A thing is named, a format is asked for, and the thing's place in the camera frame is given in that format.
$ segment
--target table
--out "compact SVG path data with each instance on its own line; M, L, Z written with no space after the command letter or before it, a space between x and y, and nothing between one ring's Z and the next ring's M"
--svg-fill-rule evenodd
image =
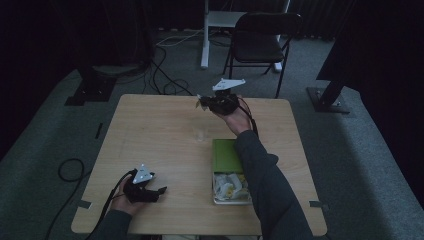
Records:
M246 98L260 138L290 182L312 232L324 235L327 226L318 201L296 123L288 101ZM116 108L72 230L94 228L104 202L116 182L144 163L155 172L148 189L168 189L157 203L146 205L133 218L129 232L177 235L261 235L253 207L215 205L212 199L212 139L235 136L209 110L195 108L197 97L123 95ZM208 124L205 141L197 141L192 127Z
M290 5L290 0L286 0L284 12ZM246 12L209 11L209 0L205 0L205 16L203 28L203 48L200 67L208 68L209 65L209 27L235 27L237 20ZM281 71L281 63L275 63L274 69Z

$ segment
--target green box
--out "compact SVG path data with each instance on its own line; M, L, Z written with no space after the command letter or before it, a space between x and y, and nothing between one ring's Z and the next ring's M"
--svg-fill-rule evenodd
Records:
M235 139L213 139L213 172L243 173L241 161L234 149Z

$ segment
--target black chair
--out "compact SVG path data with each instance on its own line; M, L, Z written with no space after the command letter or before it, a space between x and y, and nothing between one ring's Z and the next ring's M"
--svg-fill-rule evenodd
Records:
M251 12L240 17L234 28L230 50L225 61L223 75L230 67L229 79L233 67L268 67L267 74L274 63L281 62L281 73L275 98L280 94L290 41L299 32L302 17L295 13ZM241 65L234 65L234 59Z

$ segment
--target hand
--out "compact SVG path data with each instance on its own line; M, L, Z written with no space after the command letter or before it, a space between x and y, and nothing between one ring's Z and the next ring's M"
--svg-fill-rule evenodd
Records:
M246 111L248 110L247 105L244 103L244 101L241 101L239 99L239 104L240 104L240 107L242 107ZM238 136L240 133L246 130L252 129L252 127L250 126L249 116L247 116L247 114L243 110L241 110L239 107L233 113L226 116L217 114L217 113L214 113L214 114L222 118L227 124L227 126L230 128L230 130L236 136Z
M145 203L131 203L130 200L128 200L127 196L124 193L124 186L128 179L129 177L125 178L119 185L119 191L117 194L115 194L110 209L123 211L130 214L131 216L134 216L144 206Z

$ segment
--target white object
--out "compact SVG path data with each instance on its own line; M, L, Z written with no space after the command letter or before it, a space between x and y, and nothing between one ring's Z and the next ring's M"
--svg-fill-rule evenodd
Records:
M215 198L219 201L247 199L249 192L247 185L243 186L237 174L214 174Z
M217 91L217 90L225 90L225 89L229 89L232 87L236 87L239 85L242 85L246 83L246 81L244 79L241 80L235 80L235 79L224 79L221 78L221 81L219 81L218 84L216 84L215 86L212 87L213 91Z
M133 183L141 183L148 181L153 178L153 175L150 174L149 169L144 164L141 164L140 169L138 170L137 174L134 177Z
M207 69L209 65L209 27L234 27L238 19L245 14L245 12L222 12L222 11L209 11L209 0L205 0L205 13L204 13L204 37L202 48L202 60L200 67Z

